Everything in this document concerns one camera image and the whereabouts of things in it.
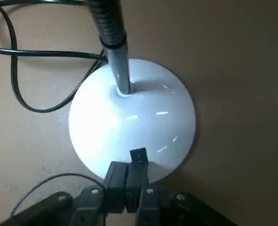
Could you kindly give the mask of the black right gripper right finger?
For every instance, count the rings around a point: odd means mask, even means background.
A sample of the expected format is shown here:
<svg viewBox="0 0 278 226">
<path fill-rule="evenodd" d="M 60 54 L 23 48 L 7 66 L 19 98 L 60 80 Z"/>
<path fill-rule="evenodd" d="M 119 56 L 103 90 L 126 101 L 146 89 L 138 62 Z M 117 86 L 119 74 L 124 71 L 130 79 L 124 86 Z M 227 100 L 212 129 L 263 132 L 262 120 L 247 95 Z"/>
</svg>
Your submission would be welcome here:
<svg viewBox="0 0 278 226">
<path fill-rule="evenodd" d="M 226 216 L 190 193 L 170 194 L 151 184 L 147 165 L 131 163 L 125 185 L 125 207 L 137 226 L 233 226 Z"/>
</svg>

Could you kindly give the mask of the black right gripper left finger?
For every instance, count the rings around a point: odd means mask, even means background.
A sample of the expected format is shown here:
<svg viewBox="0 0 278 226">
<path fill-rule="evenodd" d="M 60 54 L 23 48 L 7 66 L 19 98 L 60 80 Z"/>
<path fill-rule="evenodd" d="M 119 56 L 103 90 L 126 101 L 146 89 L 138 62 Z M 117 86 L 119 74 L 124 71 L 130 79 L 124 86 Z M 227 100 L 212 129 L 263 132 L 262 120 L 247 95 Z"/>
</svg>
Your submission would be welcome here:
<svg viewBox="0 0 278 226">
<path fill-rule="evenodd" d="M 98 226 L 105 225 L 108 213 L 125 209 L 125 185 L 129 164 L 111 162 L 103 183 L 82 174 L 95 185 L 84 188 L 76 197 L 56 192 L 17 213 L 14 208 L 2 226 Z"/>
</svg>

